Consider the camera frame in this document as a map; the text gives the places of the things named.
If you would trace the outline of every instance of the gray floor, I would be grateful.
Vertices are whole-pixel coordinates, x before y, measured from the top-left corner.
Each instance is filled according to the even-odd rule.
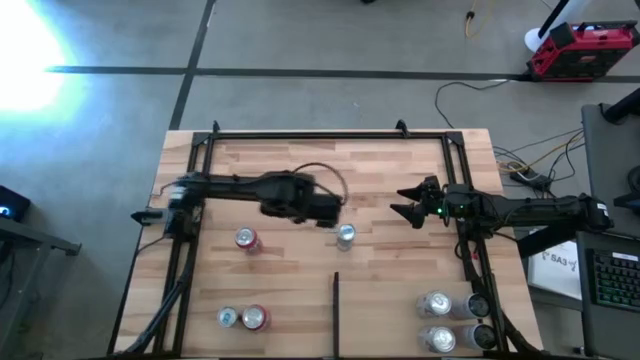
[[[205,2],[31,1],[20,11],[57,40],[53,48],[62,60],[47,65],[186,67]],[[483,32],[465,40],[463,19],[471,2],[380,0],[365,7],[357,0],[219,0],[199,66],[524,70],[530,54],[522,36],[549,9],[538,0],[496,0]],[[478,16],[485,6],[479,2]],[[640,10],[632,1],[593,0],[585,18],[639,19]],[[16,22],[18,27],[27,24]],[[8,53],[43,58],[38,48]],[[639,60],[636,49],[612,74],[640,75]],[[31,95],[25,102],[30,106],[0,108],[0,142],[9,149],[5,154],[11,153],[0,157],[0,184],[31,198],[29,224],[84,247],[78,258],[55,255],[48,262],[39,285],[41,300],[17,353],[42,351],[45,359],[99,356],[111,337],[140,231],[129,214],[148,199],[182,76],[25,79],[20,91],[6,81],[0,84],[13,98]],[[399,118],[412,128],[445,128],[433,102],[436,89],[446,82],[198,76],[180,128],[208,129],[214,119],[225,129],[390,128]],[[38,107],[33,101],[44,83],[51,91]],[[441,93],[440,106],[455,126],[489,128],[495,145],[514,148],[578,128],[583,104],[615,102],[637,87],[509,83],[484,92],[449,87]],[[519,154],[534,159],[547,148]],[[557,195],[589,190],[584,153],[575,151],[571,158],[577,176],[554,185]],[[540,169],[549,165],[543,162]],[[558,167],[559,175],[569,170],[566,162]],[[521,188],[505,191],[531,196]],[[547,350],[568,353],[582,344],[579,313],[540,304],[535,308]]]

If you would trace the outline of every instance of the silver can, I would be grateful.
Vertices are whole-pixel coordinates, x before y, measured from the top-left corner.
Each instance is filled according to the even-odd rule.
[[[480,294],[453,299],[449,316],[455,320],[481,319],[489,316],[489,301]]]
[[[456,347],[456,336],[444,326],[428,326],[420,330],[418,342],[427,351],[445,354]]]
[[[262,241],[258,233],[249,227],[243,227],[236,232],[236,245],[244,250],[247,255],[256,255],[262,252]]]
[[[260,305],[251,305],[242,312],[242,323],[251,331],[266,330],[271,324],[271,314]]]
[[[218,311],[218,324],[224,328],[233,327],[238,322],[238,312],[236,309],[225,306]]]
[[[440,290],[434,290],[419,296],[416,308],[421,318],[444,316],[451,310],[451,298]]]
[[[474,350],[491,350],[496,347],[496,332],[489,325],[455,326],[451,330],[460,346]]]
[[[341,225],[338,229],[338,249],[340,251],[349,251],[356,239],[356,228],[351,224]]]

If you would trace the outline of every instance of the wooden table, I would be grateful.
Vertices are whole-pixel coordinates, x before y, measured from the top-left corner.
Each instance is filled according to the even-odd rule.
[[[488,131],[463,133],[475,187],[501,193]],[[154,193],[185,173],[192,136],[190,131],[167,133]],[[415,300],[433,289],[460,296],[471,292],[453,251],[457,235],[454,227],[444,227],[436,217],[428,217],[422,229],[414,230],[389,204],[408,203],[396,190],[414,187],[425,176],[435,174],[446,183],[442,159],[441,144],[432,140],[216,141],[215,174],[256,176],[313,161],[334,166],[346,178],[351,195],[341,223],[354,224],[358,235],[351,251],[340,252],[335,234],[314,228],[312,223],[294,225],[263,216],[256,203],[207,200],[183,356],[331,356],[335,271],[340,272],[341,280],[341,356],[432,356],[418,347],[418,331],[430,324],[464,322],[418,319]],[[319,183],[341,192],[329,171],[307,170]],[[150,206],[166,207],[166,194],[152,196]],[[258,231],[265,245],[263,254],[247,257],[236,247],[233,237],[241,226]],[[161,225],[145,228],[140,246],[161,234]],[[137,257],[116,351],[128,347],[158,309],[170,248],[170,241],[165,240]],[[495,237],[487,241],[487,248],[505,313],[531,344],[541,348],[516,245]],[[241,309],[254,303],[271,311],[268,331],[255,334],[218,325],[216,314],[222,306]],[[173,339],[171,322],[176,311],[170,318],[166,346]],[[452,353],[477,354],[462,348]]]

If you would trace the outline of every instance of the white paper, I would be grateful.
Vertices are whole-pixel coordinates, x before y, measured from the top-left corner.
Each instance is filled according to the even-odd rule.
[[[567,241],[529,258],[529,285],[582,300],[576,243]]]

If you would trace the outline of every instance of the computer keyboard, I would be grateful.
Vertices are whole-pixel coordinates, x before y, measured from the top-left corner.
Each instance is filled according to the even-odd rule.
[[[597,283],[595,302],[640,311],[639,257],[595,250],[591,258]]]

